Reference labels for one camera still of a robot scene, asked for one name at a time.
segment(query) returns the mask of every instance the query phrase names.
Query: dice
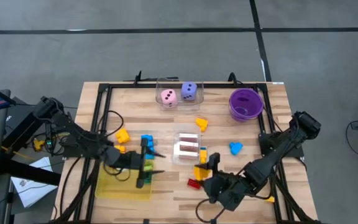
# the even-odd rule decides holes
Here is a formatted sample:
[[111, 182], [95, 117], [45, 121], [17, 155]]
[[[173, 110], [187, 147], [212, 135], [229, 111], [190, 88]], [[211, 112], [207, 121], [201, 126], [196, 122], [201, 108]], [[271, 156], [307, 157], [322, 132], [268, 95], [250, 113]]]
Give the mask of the dice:
[[173, 108], [178, 104], [177, 95], [172, 89], [162, 91], [161, 99], [164, 108]]
[[196, 99], [197, 85], [193, 82], [185, 82], [181, 86], [181, 97], [183, 100], [193, 101]]

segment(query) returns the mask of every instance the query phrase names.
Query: pink die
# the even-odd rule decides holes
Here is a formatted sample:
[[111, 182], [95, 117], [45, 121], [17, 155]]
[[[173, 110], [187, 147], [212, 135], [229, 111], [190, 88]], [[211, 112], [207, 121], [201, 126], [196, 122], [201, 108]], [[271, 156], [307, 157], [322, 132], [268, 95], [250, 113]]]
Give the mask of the pink die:
[[161, 99], [164, 108], [173, 108], [178, 104], [175, 90], [164, 90], [161, 92]]

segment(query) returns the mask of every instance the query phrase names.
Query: purple die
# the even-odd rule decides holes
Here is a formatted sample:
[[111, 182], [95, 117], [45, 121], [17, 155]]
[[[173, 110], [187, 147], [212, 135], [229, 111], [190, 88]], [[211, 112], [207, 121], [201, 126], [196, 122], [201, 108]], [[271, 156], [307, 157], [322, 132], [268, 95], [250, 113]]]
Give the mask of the purple die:
[[188, 101], [196, 99], [197, 84], [193, 82], [185, 82], [181, 86], [181, 98]]

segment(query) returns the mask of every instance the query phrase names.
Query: black line on floor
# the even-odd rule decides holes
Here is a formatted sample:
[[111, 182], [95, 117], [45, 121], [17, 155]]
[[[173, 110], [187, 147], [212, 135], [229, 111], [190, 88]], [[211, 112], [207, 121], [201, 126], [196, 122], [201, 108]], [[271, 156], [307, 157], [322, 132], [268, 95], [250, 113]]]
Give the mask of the black line on floor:
[[358, 32], [358, 27], [337, 28], [261, 28], [261, 32]]
[[195, 27], [156, 29], [72, 29], [72, 30], [0, 30], [0, 34], [171, 34], [171, 33], [215, 33], [253, 32], [254, 28], [241, 27]]
[[258, 42], [260, 59], [262, 60], [265, 81], [271, 82], [272, 76], [270, 75], [269, 63], [267, 61], [267, 54], [266, 54], [266, 49], [265, 49], [265, 44], [264, 44], [264, 38], [262, 36], [261, 29], [260, 29], [258, 11], [256, 10], [255, 0], [249, 0], [249, 4], [251, 6], [252, 18], [254, 20], [256, 39]]

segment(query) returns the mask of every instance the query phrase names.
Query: purple bowl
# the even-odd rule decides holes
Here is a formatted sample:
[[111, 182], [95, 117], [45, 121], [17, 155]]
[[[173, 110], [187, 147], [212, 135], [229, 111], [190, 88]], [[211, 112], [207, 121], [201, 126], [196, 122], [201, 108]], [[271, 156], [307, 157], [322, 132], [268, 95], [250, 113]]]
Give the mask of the purple bowl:
[[262, 98], [249, 88], [236, 90], [229, 99], [230, 114], [236, 121], [244, 122], [256, 118], [264, 109]]

